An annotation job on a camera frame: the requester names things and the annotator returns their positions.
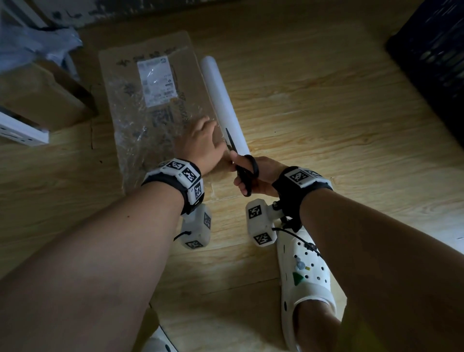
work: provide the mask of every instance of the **cardboard box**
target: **cardboard box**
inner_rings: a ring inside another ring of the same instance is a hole
[[[51,62],[1,74],[0,105],[22,121],[50,131],[97,114],[92,95]]]
[[[99,53],[115,129],[123,189],[174,156],[174,138],[192,119],[216,119],[192,42],[178,32]],[[222,138],[220,129],[214,141]]]

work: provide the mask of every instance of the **white cylinder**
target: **white cylinder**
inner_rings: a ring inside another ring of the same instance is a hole
[[[200,61],[200,68],[209,96],[211,97],[211,102],[218,116],[219,127],[229,149],[233,149],[235,145],[237,153],[240,155],[249,154],[250,150],[238,123],[237,115],[235,115],[216,60],[211,56],[206,56]]]

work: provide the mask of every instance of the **scissors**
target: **scissors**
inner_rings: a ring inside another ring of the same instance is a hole
[[[237,153],[237,148],[235,147],[235,144],[232,140],[232,137],[229,133],[229,130],[226,128],[226,133],[227,137],[229,138],[230,145],[227,145],[229,150],[233,150]],[[237,175],[240,177],[240,180],[245,184],[245,189],[246,189],[246,195],[245,197],[251,196],[251,186],[252,186],[252,181],[255,178],[258,178],[259,176],[259,167],[258,163],[256,162],[255,158],[253,158],[250,154],[244,155],[250,162],[251,166],[253,167],[253,172],[236,165],[237,169]]]

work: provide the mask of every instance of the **black cable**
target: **black cable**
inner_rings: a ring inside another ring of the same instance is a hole
[[[174,241],[177,240],[179,237],[181,237],[182,235],[191,235],[192,234],[192,231],[184,231],[180,234],[178,234],[177,236],[174,237]]]
[[[317,254],[317,256],[321,257],[321,253],[319,252],[319,250],[317,249],[316,245],[314,243],[308,243],[306,242],[303,238],[301,238],[300,236],[297,236],[296,234],[294,234],[293,232],[290,232],[284,228],[272,228],[273,231],[283,231],[289,235],[292,235],[293,237],[296,237],[297,239],[299,239],[301,242],[304,243],[304,247],[306,249],[309,249],[310,251],[312,252],[315,252]]]

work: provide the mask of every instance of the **left hand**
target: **left hand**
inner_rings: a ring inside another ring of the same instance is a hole
[[[214,169],[227,150],[224,141],[216,145],[213,143],[213,131],[216,124],[216,121],[204,116],[193,122],[174,143],[175,157],[197,165],[202,176]]]

